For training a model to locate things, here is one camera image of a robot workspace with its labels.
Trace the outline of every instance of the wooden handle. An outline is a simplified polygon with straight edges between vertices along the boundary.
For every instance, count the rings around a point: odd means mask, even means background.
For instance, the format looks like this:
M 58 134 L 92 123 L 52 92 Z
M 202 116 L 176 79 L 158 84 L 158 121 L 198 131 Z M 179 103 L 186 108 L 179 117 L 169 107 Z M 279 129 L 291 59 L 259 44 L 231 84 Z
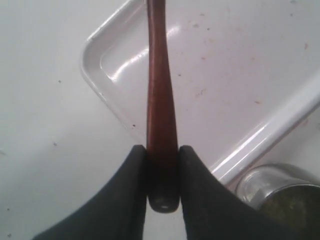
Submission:
M 166 1 L 147 0 L 149 24 L 149 87 L 146 150 L 153 210 L 174 212 L 179 206 L 178 141 L 167 34 Z

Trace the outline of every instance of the white tray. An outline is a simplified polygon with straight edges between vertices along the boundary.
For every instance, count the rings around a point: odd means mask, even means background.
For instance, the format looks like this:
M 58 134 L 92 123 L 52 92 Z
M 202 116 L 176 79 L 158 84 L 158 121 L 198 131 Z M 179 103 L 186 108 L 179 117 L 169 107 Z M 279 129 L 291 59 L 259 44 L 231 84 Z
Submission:
M 179 144 L 223 183 L 320 102 L 319 9 L 319 0 L 167 1 Z M 130 0 L 81 57 L 85 80 L 142 144 L 148 52 L 146 5 Z

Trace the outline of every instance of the brown wooden stick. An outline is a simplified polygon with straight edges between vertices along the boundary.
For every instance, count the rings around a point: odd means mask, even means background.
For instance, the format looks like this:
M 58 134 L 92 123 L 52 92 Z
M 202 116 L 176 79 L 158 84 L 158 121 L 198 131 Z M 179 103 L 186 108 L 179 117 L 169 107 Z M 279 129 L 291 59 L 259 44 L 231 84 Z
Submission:
M 150 181 L 148 198 L 155 211 L 170 213 L 179 206 L 179 191 L 178 141 L 167 48 L 166 1 L 147 0 L 147 9 L 150 49 L 146 143 Z

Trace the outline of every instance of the stainless steel container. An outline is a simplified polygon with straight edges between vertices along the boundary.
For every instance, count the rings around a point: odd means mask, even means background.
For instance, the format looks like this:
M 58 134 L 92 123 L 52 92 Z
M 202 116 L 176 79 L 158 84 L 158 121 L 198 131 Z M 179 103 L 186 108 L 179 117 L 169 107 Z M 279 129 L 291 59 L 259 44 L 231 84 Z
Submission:
M 319 189 L 320 186 L 309 180 L 301 179 L 298 174 L 290 172 L 276 164 L 258 166 L 250 170 L 238 183 L 237 197 L 254 209 L 259 209 L 266 199 L 275 193 L 295 186 L 308 186 Z

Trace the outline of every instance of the white plastic tray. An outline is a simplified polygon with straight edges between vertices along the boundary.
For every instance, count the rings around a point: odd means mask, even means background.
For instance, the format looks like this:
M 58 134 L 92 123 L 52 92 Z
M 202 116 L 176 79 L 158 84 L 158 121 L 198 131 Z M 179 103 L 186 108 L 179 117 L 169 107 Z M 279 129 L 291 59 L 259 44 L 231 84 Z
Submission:
M 320 102 L 320 1 L 168 0 L 166 9 L 179 144 L 226 183 Z M 142 144 L 148 52 L 146 5 L 130 0 L 81 57 L 88 84 Z

